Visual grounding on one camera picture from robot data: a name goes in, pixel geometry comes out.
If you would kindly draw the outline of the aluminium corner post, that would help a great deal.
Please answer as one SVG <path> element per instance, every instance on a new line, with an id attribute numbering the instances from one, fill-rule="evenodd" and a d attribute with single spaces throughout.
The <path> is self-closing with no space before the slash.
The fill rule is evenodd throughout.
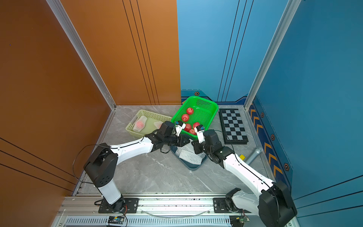
<path id="1" fill-rule="evenodd" d="M 268 69 L 284 39 L 284 36 L 296 14 L 296 11 L 301 3 L 301 0 L 291 0 L 287 2 L 282 17 L 275 30 L 273 38 L 269 44 L 266 54 L 263 58 L 261 66 L 256 74 L 253 84 L 250 88 L 246 101 L 244 103 L 244 109 L 249 110 L 254 98 L 256 97 L 258 90 L 266 76 Z"/>
<path id="2" fill-rule="evenodd" d="M 71 44 L 73 45 L 84 66 L 88 70 L 90 76 L 92 77 L 105 101 L 109 105 L 110 109 L 115 110 L 117 105 L 112 98 L 110 91 L 108 90 L 104 80 L 102 79 L 96 65 L 94 64 L 85 45 L 83 44 L 61 1 L 47 0 L 46 2 L 48 3 L 50 9 L 52 10 L 63 31 L 70 40 Z"/>

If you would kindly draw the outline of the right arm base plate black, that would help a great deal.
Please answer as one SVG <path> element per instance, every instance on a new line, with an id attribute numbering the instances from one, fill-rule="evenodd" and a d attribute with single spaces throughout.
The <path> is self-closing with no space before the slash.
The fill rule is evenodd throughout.
<path id="1" fill-rule="evenodd" d="M 214 213 L 241 213 L 250 214 L 248 210 L 238 209 L 232 207 L 232 203 L 228 201 L 225 197 L 216 197 L 212 199 Z"/>

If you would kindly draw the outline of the green plastic mesh basket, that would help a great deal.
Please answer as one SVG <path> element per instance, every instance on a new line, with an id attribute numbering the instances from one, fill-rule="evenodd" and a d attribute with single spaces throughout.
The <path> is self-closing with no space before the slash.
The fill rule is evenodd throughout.
<path id="1" fill-rule="evenodd" d="M 189 107 L 194 110 L 194 113 L 190 115 L 189 121 L 186 124 L 193 125 L 198 122 L 204 126 L 205 130 L 208 130 L 218 112 L 217 103 L 199 96 L 190 96 L 173 116 L 171 122 L 181 121 L 182 116 L 187 114 Z"/>

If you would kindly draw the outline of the left green circuit board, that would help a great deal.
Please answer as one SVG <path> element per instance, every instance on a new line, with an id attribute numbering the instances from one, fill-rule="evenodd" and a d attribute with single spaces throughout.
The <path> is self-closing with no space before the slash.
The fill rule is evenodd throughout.
<path id="1" fill-rule="evenodd" d="M 107 225 L 111 227 L 122 227 L 126 224 L 126 218 L 124 216 L 109 216 Z"/>

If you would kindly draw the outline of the green circuit board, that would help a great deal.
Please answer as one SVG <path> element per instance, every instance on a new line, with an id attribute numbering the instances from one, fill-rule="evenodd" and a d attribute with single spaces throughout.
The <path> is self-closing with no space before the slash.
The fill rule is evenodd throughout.
<path id="1" fill-rule="evenodd" d="M 231 227 L 244 227 L 245 220 L 242 216 L 229 216 Z"/>
<path id="2" fill-rule="evenodd" d="M 126 218 L 124 216 L 109 216 L 107 225 L 111 227 L 122 227 L 126 224 Z"/>

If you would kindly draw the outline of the right aluminium corner post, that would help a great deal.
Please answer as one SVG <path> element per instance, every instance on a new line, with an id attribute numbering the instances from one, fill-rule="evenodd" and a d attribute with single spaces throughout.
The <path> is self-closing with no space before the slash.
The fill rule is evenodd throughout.
<path id="1" fill-rule="evenodd" d="M 256 74 L 253 84 L 250 88 L 246 101 L 244 103 L 244 109 L 249 110 L 254 98 L 256 97 L 258 90 L 266 76 L 268 69 L 284 39 L 284 36 L 296 14 L 296 11 L 301 3 L 301 0 L 291 0 L 287 2 L 282 17 L 275 30 L 273 38 L 269 44 L 266 54 L 263 58 L 261 66 Z"/>

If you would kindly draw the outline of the cream perforated plastic basket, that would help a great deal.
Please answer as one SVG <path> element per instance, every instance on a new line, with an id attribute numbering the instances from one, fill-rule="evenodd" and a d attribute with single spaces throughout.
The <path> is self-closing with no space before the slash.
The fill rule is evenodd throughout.
<path id="1" fill-rule="evenodd" d="M 127 125 L 126 131 L 135 138 L 142 138 L 144 135 L 159 129 L 163 122 L 171 120 L 172 117 L 166 115 L 139 110 Z"/>

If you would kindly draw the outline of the aluminium front rail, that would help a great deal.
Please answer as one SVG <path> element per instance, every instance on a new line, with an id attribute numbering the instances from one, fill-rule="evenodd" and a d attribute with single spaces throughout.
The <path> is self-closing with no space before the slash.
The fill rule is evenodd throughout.
<path id="1" fill-rule="evenodd" d="M 219 202 L 225 202 L 225 194 L 213 193 L 151 193 L 124 194 L 130 214 L 151 214 L 156 216 L 188 216 L 205 212 L 214 214 L 219 212 Z M 101 194 L 77 194 L 66 196 L 57 212 L 61 215 L 101 215 L 99 203 Z"/>

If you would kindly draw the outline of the white foam net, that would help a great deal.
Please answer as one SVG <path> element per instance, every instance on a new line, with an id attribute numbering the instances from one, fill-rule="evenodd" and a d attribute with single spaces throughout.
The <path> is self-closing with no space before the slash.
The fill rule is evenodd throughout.
<path id="1" fill-rule="evenodd" d="M 195 155 L 195 156 L 199 156 L 201 159 L 205 158 L 205 154 L 204 154 L 204 153 L 195 154 L 194 147 L 193 147 L 193 145 L 192 145 L 191 143 L 189 143 L 189 144 L 187 144 L 187 145 L 185 145 L 185 146 L 183 146 L 183 147 L 178 147 L 178 148 L 177 148 L 177 151 L 175 152 L 175 153 L 176 153 L 176 155 L 179 157 L 179 156 L 180 156 L 180 154 L 181 154 L 181 152 L 182 152 L 183 150 L 185 150 L 185 151 L 187 151 L 187 152 L 190 152 L 190 153 L 192 153 L 192 154 L 193 154 L 193 155 Z"/>
<path id="2" fill-rule="evenodd" d="M 202 163 L 202 160 L 199 156 L 195 156 L 190 152 L 187 152 L 183 150 L 179 156 L 180 159 L 193 164 L 193 165 L 200 165 Z"/>

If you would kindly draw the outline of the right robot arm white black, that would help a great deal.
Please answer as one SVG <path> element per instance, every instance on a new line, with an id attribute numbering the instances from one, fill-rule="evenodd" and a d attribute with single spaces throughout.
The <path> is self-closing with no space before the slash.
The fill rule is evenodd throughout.
<path id="1" fill-rule="evenodd" d="M 266 227 L 283 227 L 297 215 L 288 186 L 263 176 L 242 161 L 229 147 L 223 146 L 214 130 L 196 129 L 198 139 L 192 142 L 196 154 L 205 153 L 209 159 L 234 174 L 251 194 L 235 188 L 226 194 L 229 212 L 249 211 L 258 215 Z"/>

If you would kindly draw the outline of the dark teal plastic tray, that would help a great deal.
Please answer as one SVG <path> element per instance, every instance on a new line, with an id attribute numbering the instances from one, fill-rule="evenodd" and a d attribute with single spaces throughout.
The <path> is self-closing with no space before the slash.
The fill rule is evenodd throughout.
<path id="1" fill-rule="evenodd" d="M 183 147 L 171 146 L 171 151 L 191 171 L 197 170 L 207 160 L 204 153 L 195 154 L 191 143 Z"/>

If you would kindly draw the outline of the left aluminium corner post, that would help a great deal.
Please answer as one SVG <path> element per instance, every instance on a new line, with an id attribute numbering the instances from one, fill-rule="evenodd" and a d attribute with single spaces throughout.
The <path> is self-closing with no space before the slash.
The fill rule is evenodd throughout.
<path id="1" fill-rule="evenodd" d="M 102 79 L 96 65 L 94 64 L 85 45 L 83 44 L 61 1 L 47 0 L 46 2 L 48 3 L 50 9 L 52 10 L 63 31 L 70 40 L 71 44 L 73 45 L 84 66 L 88 70 L 90 76 L 92 77 L 105 101 L 109 105 L 110 109 L 115 110 L 117 105 L 112 98 L 110 91 L 108 90 L 104 80 Z"/>

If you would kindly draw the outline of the black white checkerboard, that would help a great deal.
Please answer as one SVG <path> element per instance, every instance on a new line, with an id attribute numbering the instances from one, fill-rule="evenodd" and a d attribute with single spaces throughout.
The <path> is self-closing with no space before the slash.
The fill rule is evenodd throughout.
<path id="1" fill-rule="evenodd" d="M 222 108 L 218 113 L 225 143 L 246 145 L 249 140 L 240 111 Z"/>

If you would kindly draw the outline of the silver metal cylinder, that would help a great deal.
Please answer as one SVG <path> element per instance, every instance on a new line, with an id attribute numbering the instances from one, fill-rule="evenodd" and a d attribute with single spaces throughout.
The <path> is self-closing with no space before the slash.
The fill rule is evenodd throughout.
<path id="1" fill-rule="evenodd" d="M 256 148 L 244 161 L 250 165 L 260 154 L 262 153 L 261 148 Z"/>

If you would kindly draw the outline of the right green circuit board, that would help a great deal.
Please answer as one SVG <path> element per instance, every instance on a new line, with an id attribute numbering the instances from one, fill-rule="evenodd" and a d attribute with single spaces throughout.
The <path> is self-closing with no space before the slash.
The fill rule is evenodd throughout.
<path id="1" fill-rule="evenodd" d="M 242 216 L 229 216 L 231 227 L 244 227 L 245 220 Z"/>

